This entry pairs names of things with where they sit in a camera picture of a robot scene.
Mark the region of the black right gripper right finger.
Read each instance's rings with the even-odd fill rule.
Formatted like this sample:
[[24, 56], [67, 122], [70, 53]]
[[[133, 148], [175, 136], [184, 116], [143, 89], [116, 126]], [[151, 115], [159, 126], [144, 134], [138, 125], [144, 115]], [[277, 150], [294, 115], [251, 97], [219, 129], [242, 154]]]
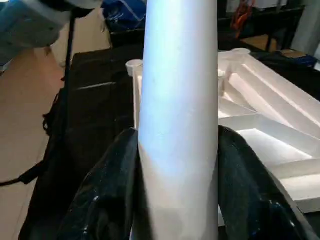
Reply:
[[230, 240], [312, 240], [314, 229], [246, 140], [218, 127], [218, 204]]

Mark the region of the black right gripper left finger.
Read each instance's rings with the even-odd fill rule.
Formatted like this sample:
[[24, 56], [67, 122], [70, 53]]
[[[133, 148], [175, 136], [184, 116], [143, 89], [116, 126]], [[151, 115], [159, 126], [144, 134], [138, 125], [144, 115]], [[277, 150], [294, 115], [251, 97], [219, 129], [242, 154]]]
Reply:
[[142, 169], [138, 131], [124, 130], [81, 183], [58, 240], [128, 240], [138, 207]]

